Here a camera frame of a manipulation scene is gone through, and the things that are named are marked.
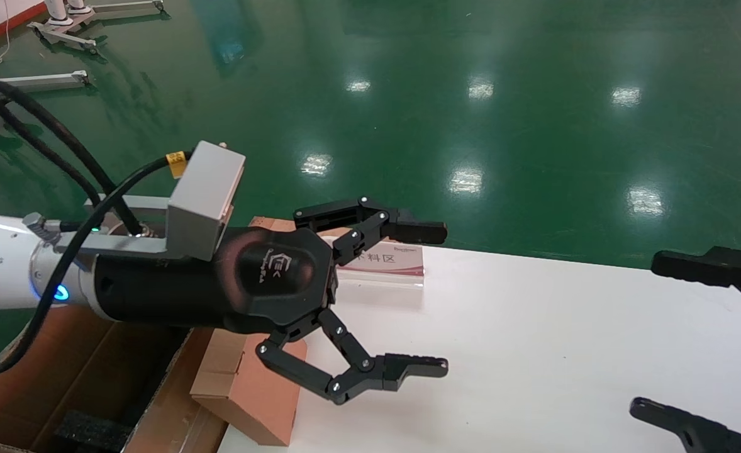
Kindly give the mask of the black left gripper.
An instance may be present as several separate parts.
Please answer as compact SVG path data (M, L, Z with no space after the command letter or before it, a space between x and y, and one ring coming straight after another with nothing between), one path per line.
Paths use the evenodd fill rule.
M100 255L94 266L99 309L119 322L270 333L255 350L262 364L336 405L370 390L396 392L411 376L448 375L445 358L370 356L336 313L325 308L333 262L347 265L385 238L443 244L446 224L417 220L408 210L367 197L298 209L294 224L301 230L229 228L210 260ZM316 233L337 228L348 232L331 249ZM284 351L288 342L318 329L347 361L347 370L338 376Z

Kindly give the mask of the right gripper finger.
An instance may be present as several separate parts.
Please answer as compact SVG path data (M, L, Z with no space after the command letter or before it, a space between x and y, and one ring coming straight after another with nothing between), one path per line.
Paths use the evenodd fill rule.
M650 271L656 276L705 286L733 286L741 292L741 250L738 249L712 247L704 255L660 250L653 256Z
M680 439L687 452L741 452L741 433L672 405L634 398L630 416L669 431Z

